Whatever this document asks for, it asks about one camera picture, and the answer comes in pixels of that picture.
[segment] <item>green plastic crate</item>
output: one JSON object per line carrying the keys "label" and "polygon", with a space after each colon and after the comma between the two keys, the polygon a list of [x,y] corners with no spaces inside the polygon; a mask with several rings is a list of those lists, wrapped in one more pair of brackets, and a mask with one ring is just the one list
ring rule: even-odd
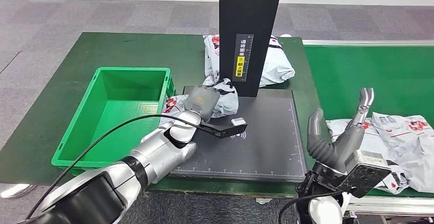
{"label": "green plastic crate", "polygon": [[[96,139],[128,119],[160,114],[166,96],[175,94],[168,68],[97,69],[51,163],[66,168]],[[126,156],[154,130],[159,118],[138,120],[108,135],[71,170],[74,175],[107,166]]]}

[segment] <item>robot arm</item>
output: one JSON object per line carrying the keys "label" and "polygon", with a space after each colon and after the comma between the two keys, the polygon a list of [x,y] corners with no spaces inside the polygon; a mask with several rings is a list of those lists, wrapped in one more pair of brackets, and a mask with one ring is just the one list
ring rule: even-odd
{"label": "robot arm", "polygon": [[[197,86],[187,98],[178,118],[202,126],[209,120],[220,93]],[[210,127],[206,132],[220,138],[244,131],[243,119],[230,127]],[[42,202],[43,214],[20,224],[112,224],[118,223],[139,193],[160,181],[196,150],[192,137],[197,128],[176,120],[146,135],[129,155],[104,168],[90,170],[63,184]]]}
{"label": "robot arm", "polygon": [[295,189],[300,199],[296,209],[302,224],[342,223],[350,194],[363,197],[390,174],[382,155],[359,150],[364,136],[362,125],[373,100],[372,88],[360,91],[357,111],[334,143],[321,138],[322,110],[317,109],[309,118],[308,153],[317,162]]}

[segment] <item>black mat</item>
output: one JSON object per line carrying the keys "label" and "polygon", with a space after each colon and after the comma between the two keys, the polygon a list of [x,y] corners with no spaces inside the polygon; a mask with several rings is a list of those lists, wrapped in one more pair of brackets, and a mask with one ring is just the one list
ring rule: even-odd
{"label": "black mat", "polygon": [[260,89],[256,98],[239,97],[236,115],[210,123],[230,125],[238,117],[248,123],[244,133],[218,139],[198,131],[193,137],[197,151],[171,175],[302,182],[306,164],[292,92]]}

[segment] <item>black pole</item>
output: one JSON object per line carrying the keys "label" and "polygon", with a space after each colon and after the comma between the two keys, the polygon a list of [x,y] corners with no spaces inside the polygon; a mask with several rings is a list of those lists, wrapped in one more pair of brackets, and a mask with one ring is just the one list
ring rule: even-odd
{"label": "black pole", "polygon": [[220,78],[256,97],[279,0],[220,0]]}

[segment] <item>yellow label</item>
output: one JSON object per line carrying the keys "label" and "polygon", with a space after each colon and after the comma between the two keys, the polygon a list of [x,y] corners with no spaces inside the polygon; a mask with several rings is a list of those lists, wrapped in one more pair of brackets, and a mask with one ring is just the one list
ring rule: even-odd
{"label": "yellow label", "polygon": [[242,77],[244,68],[244,56],[238,56],[236,58],[235,76]]}

